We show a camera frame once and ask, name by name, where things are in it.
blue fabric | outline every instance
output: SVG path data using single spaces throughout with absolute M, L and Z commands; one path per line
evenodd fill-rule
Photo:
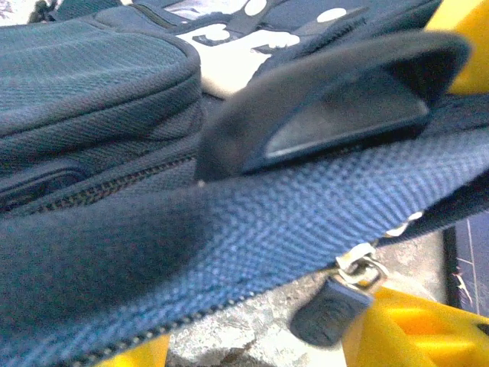
M 173 26 L 186 24 L 188 22 L 186 18 L 182 18 L 179 15 L 175 15 L 173 13 L 170 13 L 169 11 L 164 10 L 168 6 L 168 4 L 166 2 L 162 2 L 161 0 L 158 1 L 143 0 L 143 1 L 136 1 L 134 3 L 136 5 L 144 5 L 146 8 L 150 9 L 154 14 L 156 14 L 158 17 L 164 19 L 165 21 L 172 24 Z
M 200 129 L 196 51 L 106 18 L 0 30 L 0 178 L 54 155 L 96 174 Z
M 357 3 L 348 0 L 339 5 L 331 1 L 328 6 L 354 7 Z M 297 4 L 304 6 L 305 2 L 286 2 L 272 11 L 269 26 L 300 26 L 311 20 L 314 11 L 324 11 L 324 4 L 313 2 L 311 13 L 303 15 L 294 10 Z M 348 29 L 346 37 L 351 37 L 350 40 L 371 37 L 376 31 L 418 27 L 437 2 L 379 0 L 369 4 L 372 11 L 369 17 L 384 10 L 394 11 L 390 15 L 414 10 L 404 18 L 382 14 L 377 18 L 366 17 L 357 24 L 357 33 Z M 293 14 L 294 18 L 287 18 L 286 14 Z M 200 24 L 209 19 L 217 18 L 205 18 Z M 372 19 L 379 22 L 369 26 Z M 10 28 L 6 32 L 16 35 L 30 32 L 31 36 L 21 37 L 21 42 L 17 39 L 6 47 L 16 53 L 20 49 L 19 54 L 24 48 L 39 48 L 36 52 L 42 52 L 51 47 L 53 37 L 63 38 L 69 45 L 76 44 L 81 37 L 83 45 L 75 55 L 83 59 L 93 55 L 94 49 L 84 46 L 96 41 L 91 35 L 109 33 L 107 41 L 111 43 L 97 49 L 101 54 L 94 56 L 94 67 L 105 65 L 108 60 L 105 56 L 111 54 L 111 61 L 120 62 L 122 69 L 129 69 L 133 77 L 138 77 L 141 69 L 161 68 L 162 57 L 155 40 L 170 37 L 165 35 L 167 30 L 159 29 L 129 7 L 55 25 L 58 28 L 54 24 L 48 28 L 43 28 L 44 25 Z M 112 33 L 106 28 L 117 31 Z M 121 41 L 119 32 L 134 31 L 141 34 L 129 37 L 132 41 Z M 329 36 L 322 35 L 320 40 L 300 50 L 291 48 L 289 59 L 287 56 L 276 60 L 287 62 L 325 46 L 325 40 L 342 40 Z M 144 53 L 137 49 L 140 40 Z M 120 48 L 112 50 L 114 45 Z M 57 75 L 54 65 L 60 64 L 60 75 L 68 80 L 64 81 L 65 87 L 76 85 L 69 79 L 70 70 L 81 67 L 77 60 L 67 60 L 59 50 L 51 56 L 55 60 L 58 57 L 60 62 L 43 63 L 40 76 L 36 77 L 49 76 L 44 80 L 50 82 Z M 180 64 L 184 58 L 184 53 L 175 50 L 165 61 Z M 9 65 L 22 61 L 18 69 L 22 73 L 29 68 L 31 72 L 39 71 L 30 64 L 29 57 L 16 60 Z M 188 72 L 185 67 L 176 67 L 171 75 L 178 79 L 189 75 Z M 114 82 L 112 77 L 128 76 L 108 73 L 98 80 L 90 76 L 89 70 L 82 70 L 81 74 L 90 80 L 87 85 L 91 86 L 83 103 L 66 102 L 61 107 L 49 103 L 55 100 L 49 93 L 56 88 L 37 83 L 36 77 L 26 82 L 27 78 L 15 74 L 23 83 L 37 83 L 43 91 L 47 90 L 47 95 L 39 96 L 41 101 L 36 103 L 38 91 L 33 88 L 33 94 L 27 95 L 26 100 L 18 98 L 18 94 L 10 98 L 11 106 L 22 112 L 10 122 L 17 124 L 15 128 L 21 125 L 42 134 L 26 135 L 23 140 L 15 135 L 0 139 L 5 146 L 0 149 L 5 154 L 2 163 L 19 157 L 27 158 L 28 164 L 37 156 L 48 159 L 50 156 L 43 147 L 57 145 L 73 154 L 72 158 L 92 162 L 89 164 L 102 172 L 18 208 L 10 213 L 10 219 L 0 221 L 0 365 L 53 365 L 121 340 L 131 345 L 132 338 L 144 331 L 158 333 L 159 326 L 180 324 L 183 317 L 195 312 L 205 312 L 228 300 L 248 297 L 251 292 L 259 293 L 323 268 L 335 256 L 359 242 L 378 238 L 421 209 L 428 209 L 426 215 L 406 235 L 436 229 L 487 205 L 487 96 L 443 99 L 428 128 L 413 141 L 338 158 L 316 158 L 305 164 L 200 187 L 193 182 L 193 156 L 202 114 L 199 106 L 188 106 L 188 102 L 200 97 L 198 75 L 192 74 L 186 79 L 187 84 L 180 86 L 187 94 L 176 93 L 181 96 L 176 98 L 169 93 L 162 99 L 158 98 L 160 93 L 167 91 L 158 88 L 168 79 L 151 75 L 144 84 L 151 94 L 151 98 L 143 99 L 146 104 L 131 100 L 134 104 L 125 105 L 118 111 L 121 113 L 112 114 L 108 109 L 94 117 L 87 113 L 92 111 L 89 109 L 105 106 L 109 97 L 113 97 L 108 95 Z M 97 94 L 93 91 L 99 82 L 107 88 Z M 128 95 L 124 97 L 130 97 L 141 86 L 131 84 L 130 80 L 126 85 L 124 91 Z M 207 99 L 205 104 L 215 108 L 219 101 Z M 77 106 L 89 109 L 84 109 L 78 120 L 52 124 Z M 9 132 L 12 126 L 5 123 L 0 128 Z M 138 139 L 125 143 L 111 141 L 114 131 L 121 132 L 121 136 L 136 131 Z M 97 141 L 100 145 L 92 146 L 90 139 L 96 140 L 101 135 L 104 138 Z M 87 136 L 88 146 L 80 151 L 71 150 L 73 144 Z M 33 148 L 32 144 L 38 143 L 40 137 L 44 145 Z M 155 141 L 165 144 L 152 151 Z M 121 159 L 124 151 L 137 154 L 118 167 L 101 163 Z M 26 216 L 42 206 L 51 205 L 49 209 L 53 209 L 81 204 L 70 202 L 67 197 L 117 183 L 126 174 L 166 163 L 172 164 L 161 173 L 135 181 L 126 190 L 90 206 Z
M 0 363 L 70 359 L 291 281 L 488 168 L 486 128 L 3 221 Z
M 56 21 L 66 21 L 119 5 L 122 5 L 119 0 L 63 0 L 60 7 L 50 15 Z

zipper slider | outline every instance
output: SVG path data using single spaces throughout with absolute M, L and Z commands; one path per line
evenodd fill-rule
M 413 214 L 384 236 L 401 235 L 421 215 Z M 370 308 L 375 291 L 388 278 L 388 270 L 374 257 L 377 243 L 361 243 L 336 258 L 317 294 L 293 315 L 290 331 L 294 336 L 314 346 L 334 346 L 351 322 Z

yellow plastic part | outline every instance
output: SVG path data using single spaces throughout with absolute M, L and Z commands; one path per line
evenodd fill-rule
M 454 31 L 472 44 L 470 60 L 458 75 L 451 93 L 489 93 L 489 0 L 445 0 L 425 29 Z
M 382 288 L 343 338 L 348 367 L 488 367 L 489 319 Z
M 167 360 L 169 335 L 162 335 L 137 348 L 104 361 L 97 367 L 164 367 Z

backpack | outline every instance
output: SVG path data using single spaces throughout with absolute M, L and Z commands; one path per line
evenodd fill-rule
M 0 29 L 2 365 L 93 365 L 487 209 L 439 1 L 259 3 Z

floor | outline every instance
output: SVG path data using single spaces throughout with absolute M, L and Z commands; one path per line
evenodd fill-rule
M 377 256 L 390 269 L 386 286 L 445 300 L 441 234 L 381 248 Z M 346 366 L 341 346 L 315 348 L 287 329 L 291 312 L 321 285 L 322 275 L 311 274 L 175 332 L 167 367 Z

